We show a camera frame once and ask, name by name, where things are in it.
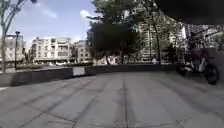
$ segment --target white building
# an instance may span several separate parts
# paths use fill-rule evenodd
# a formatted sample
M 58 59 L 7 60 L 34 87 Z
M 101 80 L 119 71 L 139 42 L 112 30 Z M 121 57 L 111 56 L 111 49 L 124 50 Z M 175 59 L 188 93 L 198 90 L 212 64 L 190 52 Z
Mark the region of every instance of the white building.
M 75 42 L 75 48 L 77 49 L 77 61 L 78 63 L 92 61 L 92 57 L 86 45 L 86 40 L 80 40 Z
M 71 38 L 36 37 L 33 40 L 36 62 L 69 62 Z

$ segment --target tree trunk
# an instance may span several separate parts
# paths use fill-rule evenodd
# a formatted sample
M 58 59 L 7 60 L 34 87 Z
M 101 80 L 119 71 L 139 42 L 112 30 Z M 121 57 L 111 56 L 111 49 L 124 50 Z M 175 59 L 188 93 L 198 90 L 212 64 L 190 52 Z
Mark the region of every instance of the tree trunk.
M 153 27 L 155 29 L 155 32 L 156 32 L 156 42 L 157 42 L 157 54 L 158 54 L 158 62 L 159 62 L 159 65 L 161 65 L 161 55 L 160 55 L 160 40 L 159 40 L 159 33 L 157 31 L 157 28 L 156 28 L 156 24 L 153 23 Z
M 108 56 L 106 55 L 106 61 L 107 61 L 107 65 L 111 65 L 109 60 L 108 60 Z
M 124 52 L 120 51 L 120 64 L 124 64 Z
M 1 37 L 2 73 L 5 73 L 5 36 L 6 36 L 6 34 L 4 34 L 4 32 L 3 32 L 2 37 Z
M 152 41 L 150 40 L 150 42 L 149 42 L 149 54 L 150 54 L 150 61 L 152 60 Z

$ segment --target lamp post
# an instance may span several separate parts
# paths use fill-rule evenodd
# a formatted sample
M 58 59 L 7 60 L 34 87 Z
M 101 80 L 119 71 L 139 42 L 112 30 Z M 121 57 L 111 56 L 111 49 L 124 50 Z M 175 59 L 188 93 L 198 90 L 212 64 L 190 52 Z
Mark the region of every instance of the lamp post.
M 16 60 L 17 60 L 17 44 L 18 44 L 18 37 L 19 37 L 19 34 L 20 32 L 19 31 L 16 31 L 16 44 L 15 44 L 15 71 L 16 71 L 16 68 L 17 68 L 17 65 L 16 65 Z

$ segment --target concrete wall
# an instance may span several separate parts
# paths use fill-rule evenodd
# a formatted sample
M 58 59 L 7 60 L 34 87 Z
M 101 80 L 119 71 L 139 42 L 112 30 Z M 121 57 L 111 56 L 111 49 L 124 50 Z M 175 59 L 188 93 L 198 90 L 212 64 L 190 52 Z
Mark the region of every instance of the concrete wall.
M 73 77 L 72 68 L 48 69 L 0 74 L 0 86 L 15 86 L 24 83 L 38 83 Z
M 117 65 L 47 69 L 39 71 L 0 74 L 0 86 L 16 86 L 26 83 L 40 83 L 51 80 L 72 78 L 74 76 L 97 75 L 100 73 L 174 70 L 175 65 Z
M 149 72 L 149 71 L 175 71 L 175 65 L 116 65 L 86 67 L 86 75 L 113 72 Z

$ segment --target paved plaza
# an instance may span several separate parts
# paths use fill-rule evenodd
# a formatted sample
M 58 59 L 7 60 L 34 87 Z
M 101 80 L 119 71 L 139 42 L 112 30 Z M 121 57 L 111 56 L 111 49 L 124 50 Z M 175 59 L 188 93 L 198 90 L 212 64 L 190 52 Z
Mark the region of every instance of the paved plaza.
M 0 128 L 222 128 L 224 88 L 174 72 L 4 88 Z

